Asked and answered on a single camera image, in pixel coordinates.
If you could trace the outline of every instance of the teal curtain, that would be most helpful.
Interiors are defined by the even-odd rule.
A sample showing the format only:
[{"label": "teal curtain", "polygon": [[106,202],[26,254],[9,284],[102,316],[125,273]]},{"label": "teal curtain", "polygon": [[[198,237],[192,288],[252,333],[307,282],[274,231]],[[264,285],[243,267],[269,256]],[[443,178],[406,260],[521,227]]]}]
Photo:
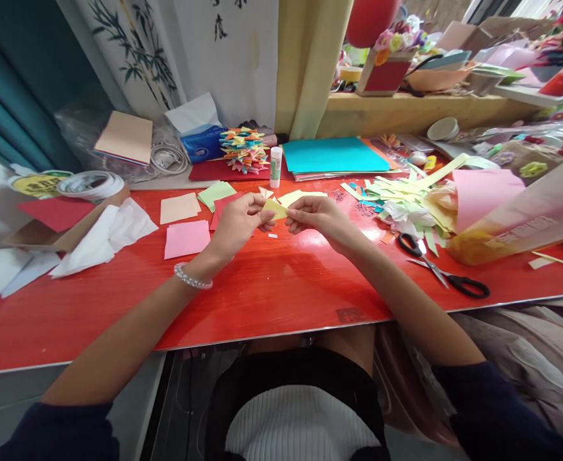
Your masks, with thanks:
[{"label": "teal curtain", "polygon": [[54,0],[0,0],[1,163],[80,171],[53,113],[99,85]]}]

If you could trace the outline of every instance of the black skirt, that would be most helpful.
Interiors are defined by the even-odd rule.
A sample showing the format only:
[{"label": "black skirt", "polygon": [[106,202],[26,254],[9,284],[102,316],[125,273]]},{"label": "black skirt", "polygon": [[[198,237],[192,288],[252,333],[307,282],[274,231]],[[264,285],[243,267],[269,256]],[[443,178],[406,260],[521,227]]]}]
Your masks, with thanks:
[{"label": "black skirt", "polygon": [[247,355],[234,361],[211,395],[204,459],[224,459],[225,438],[238,411],[258,394],[284,385],[319,387],[355,411],[386,446],[384,418],[369,374],[336,352],[312,346]]}]

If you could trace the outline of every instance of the red table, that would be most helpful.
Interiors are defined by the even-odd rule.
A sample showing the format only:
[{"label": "red table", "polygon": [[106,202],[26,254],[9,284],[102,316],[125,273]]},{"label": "red table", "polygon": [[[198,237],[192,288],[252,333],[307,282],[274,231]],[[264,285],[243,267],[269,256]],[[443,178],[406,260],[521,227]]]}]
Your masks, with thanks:
[{"label": "red table", "polygon": [[[337,179],[282,181],[277,195],[296,189],[343,191]],[[268,181],[234,183],[237,191],[257,191]],[[159,222],[163,198],[187,191],[137,191],[132,197]],[[563,296],[563,265],[533,270],[534,255],[515,255],[484,266],[462,266],[445,250],[431,259],[445,271],[487,284],[485,300],[446,290],[426,269],[408,263],[396,243],[379,240],[384,226],[361,216],[345,193],[340,206],[363,232],[403,268],[444,310],[461,311],[536,298]],[[196,218],[211,219],[205,206]],[[108,264],[52,280],[45,276],[0,300],[0,371],[70,362],[100,333],[171,276],[193,256],[164,261],[167,225],[125,247]],[[279,222],[277,239],[259,231],[168,329],[157,349],[168,350],[389,320],[391,312],[361,274],[335,253],[316,231],[299,236]],[[545,250],[563,259],[563,245]]]}]

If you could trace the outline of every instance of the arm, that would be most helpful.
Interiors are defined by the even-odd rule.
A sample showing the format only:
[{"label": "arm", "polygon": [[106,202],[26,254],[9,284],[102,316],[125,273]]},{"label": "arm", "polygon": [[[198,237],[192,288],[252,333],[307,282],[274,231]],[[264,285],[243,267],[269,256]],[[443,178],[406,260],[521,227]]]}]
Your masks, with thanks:
[{"label": "arm", "polygon": [[[211,243],[184,266],[185,274],[211,280],[256,227],[270,232],[274,212],[261,212],[265,202],[261,195],[249,193],[228,204]],[[197,289],[178,277],[170,277],[76,357],[44,394],[42,403],[93,405],[114,400],[197,294]]]},{"label": "arm", "polygon": [[364,275],[426,358],[454,366],[486,359],[467,333],[343,214],[331,198],[302,197],[290,205],[292,234],[316,229]]}]

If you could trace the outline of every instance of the yellow cloth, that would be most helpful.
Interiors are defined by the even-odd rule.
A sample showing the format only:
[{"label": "yellow cloth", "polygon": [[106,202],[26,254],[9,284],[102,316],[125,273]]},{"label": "yellow cloth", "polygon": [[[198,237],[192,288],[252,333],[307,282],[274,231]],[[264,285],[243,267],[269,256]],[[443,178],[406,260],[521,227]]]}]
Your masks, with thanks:
[{"label": "yellow cloth", "polygon": [[353,3],[279,0],[276,133],[315,138]]}]

